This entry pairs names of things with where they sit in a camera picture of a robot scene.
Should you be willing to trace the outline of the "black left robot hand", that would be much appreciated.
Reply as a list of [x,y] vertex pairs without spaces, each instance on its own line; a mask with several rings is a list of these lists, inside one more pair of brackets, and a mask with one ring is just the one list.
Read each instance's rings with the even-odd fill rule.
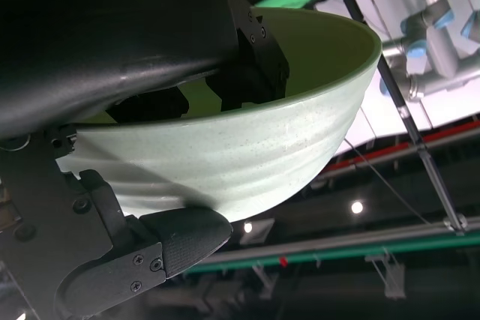
[[177,118],[201,77],[222,110],[284,97],[288,62],[248,0],[1,0],[1,260],[38,319],[89,319],[224,245],[205,207],[125,216],[60,170],[75,121],[119,102]]

